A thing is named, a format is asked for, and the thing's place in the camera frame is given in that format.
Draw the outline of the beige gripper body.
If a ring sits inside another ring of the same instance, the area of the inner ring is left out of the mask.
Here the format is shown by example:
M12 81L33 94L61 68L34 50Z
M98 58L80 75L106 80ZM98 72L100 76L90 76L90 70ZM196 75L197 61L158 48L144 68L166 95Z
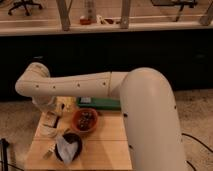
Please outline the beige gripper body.
M56 108L55 97L33 97L32 103L44 113L53 111Z

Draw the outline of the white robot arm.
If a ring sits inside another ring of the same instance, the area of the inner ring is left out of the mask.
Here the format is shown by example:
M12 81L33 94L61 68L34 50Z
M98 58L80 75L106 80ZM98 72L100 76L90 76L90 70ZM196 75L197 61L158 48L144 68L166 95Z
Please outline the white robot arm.
M134 171L187 171L174 94L153 68L52 77L44 64L33 62L15 90L42 111L53 109L57 96L118 99Z

